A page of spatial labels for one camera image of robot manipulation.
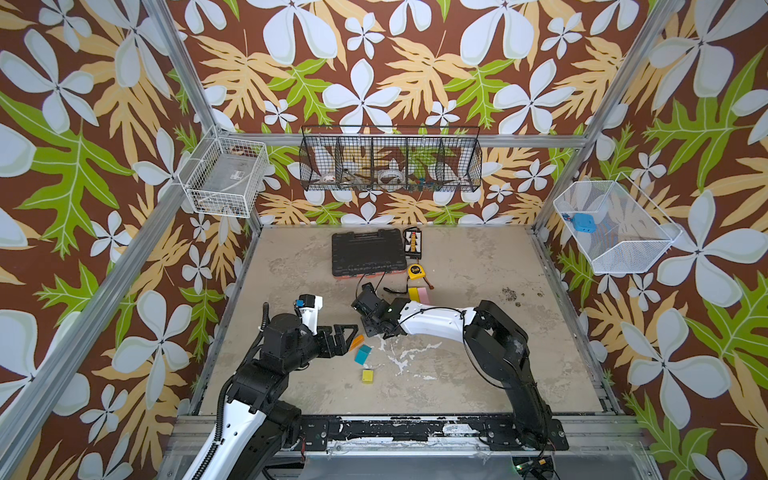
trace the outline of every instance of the pink block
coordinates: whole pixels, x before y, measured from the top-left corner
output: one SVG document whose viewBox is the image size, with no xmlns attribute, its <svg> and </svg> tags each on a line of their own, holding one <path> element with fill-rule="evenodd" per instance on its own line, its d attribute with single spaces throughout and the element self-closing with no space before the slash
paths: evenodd
<svg viewBox="0 0 768 480">
<path fill-rule="evenodd" d="M 419 287 L 419 302 L 424 303 L 425 305 L 431 305 L 429 302 L 429 294 L 427 293 L 427 289 L 424 286 Z"/>
</svg>

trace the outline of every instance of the basket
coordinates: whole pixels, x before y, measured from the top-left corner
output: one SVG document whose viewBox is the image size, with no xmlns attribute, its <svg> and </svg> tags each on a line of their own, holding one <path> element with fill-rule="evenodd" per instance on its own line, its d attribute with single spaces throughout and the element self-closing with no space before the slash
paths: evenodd
<svg viewBox="0 0 768 480">
<path fill-rule="evenodd" d="M 554 201 L 554 208 L 564 218 L 565 227 L 596 274 L 645 273 L 683 233 L 645 192 L 637 186 L 635 189 L 643 197 L 644 205 L 655 208 L 651 211 L 663 224 L 619 180 L 574 182 Z M 591 233 L 574 227 L 575 214 L 591 216 Z"/>
<path fill-rule="evenodd" d="M 482 151 L 476 134 L 399 128 L 404 130 L 399 134 L 344 134 L 326 133 L 332 127 L 313 126 L 312 131 L 303 127 L 299 149 L 302 187 L 390 192 L 475 191 L 480 187 Z"/>
<path fill-rule="evenodd" d="M 204 152 L 192 153 L 199 162 L 184 191 L 199 214 L 248 218 L 270 161 L 266 145 L 231 137 L 214 138 Z"/>
</svg>

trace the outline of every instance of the dark spot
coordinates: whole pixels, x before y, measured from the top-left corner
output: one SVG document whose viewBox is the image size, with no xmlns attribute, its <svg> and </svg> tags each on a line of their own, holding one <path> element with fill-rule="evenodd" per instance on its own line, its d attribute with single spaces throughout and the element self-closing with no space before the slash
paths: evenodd
<svg viewBox="0 0 768 480">
<path fill-rule="evenodd" d="M 502 288 L 502 293 L 504 294 L 504 297 L 508 302 L 514 302 L 515 300 L 518 299 L 518 294 L 514 290 L 510 289 L 508 286 L 505 286 L 504 288 Z"/>
</svg>

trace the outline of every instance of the white mesh basket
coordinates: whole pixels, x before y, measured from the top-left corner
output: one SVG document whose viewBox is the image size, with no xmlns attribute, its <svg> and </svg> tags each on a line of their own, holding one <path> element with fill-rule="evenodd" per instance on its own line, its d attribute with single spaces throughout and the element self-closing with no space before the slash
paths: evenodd
<svg viewBox="0 0 768 480">
<path fill-rule="evenodd" d="M 257 141 L 214 138 L 198 157 L 184 185 L 195 212 L 248 218 L 270 164 L 266 146 Z"/>
<path fill-rule="evenodd" d="M 574 182 L 554 201 L 561 216 L 592 216 L 593 233 L 564 223 L 596 274 L 645 273 L 683 232 L 645 192 L 637 186 L 635 190 L 645 208 L 618 180 Z"/>
</svg>

